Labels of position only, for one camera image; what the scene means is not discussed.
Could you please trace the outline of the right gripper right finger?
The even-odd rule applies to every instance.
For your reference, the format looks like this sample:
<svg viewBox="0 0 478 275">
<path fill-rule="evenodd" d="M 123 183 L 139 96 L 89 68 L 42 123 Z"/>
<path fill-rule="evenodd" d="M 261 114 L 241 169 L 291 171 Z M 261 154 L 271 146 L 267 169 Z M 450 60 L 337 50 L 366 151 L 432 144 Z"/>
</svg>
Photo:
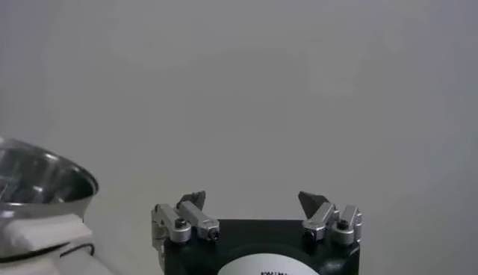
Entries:
<svg viewBox="0 0 478 275">
<path fill-rule="evenodd" d="M 302 222 L 303 237 L 309 244 L 331 238 L 338 245 L 361 242 L 363 214 L 357 206 L 347 205 L 343 211 L 323 195 L 300 191 L 299 202 L 306 219 Z"/>
</svg>

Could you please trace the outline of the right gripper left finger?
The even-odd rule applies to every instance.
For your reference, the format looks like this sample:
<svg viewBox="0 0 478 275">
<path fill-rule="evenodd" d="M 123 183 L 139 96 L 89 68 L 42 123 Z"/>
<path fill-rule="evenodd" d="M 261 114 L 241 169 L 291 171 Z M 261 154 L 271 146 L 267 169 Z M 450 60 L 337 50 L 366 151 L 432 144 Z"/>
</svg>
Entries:
<svg viewBox="0 0 478 275">
<path fill-rule="evenodd" d="M 206 192 L 185 194 L 174 205 L 157 204 L 151 210 L 152 246 L 160 247 L 169 240 L 175 244 L 186 244 L 193 237 L 208 242 L 220 238 L 220 222 L 202 210 Z"/>
</svg>

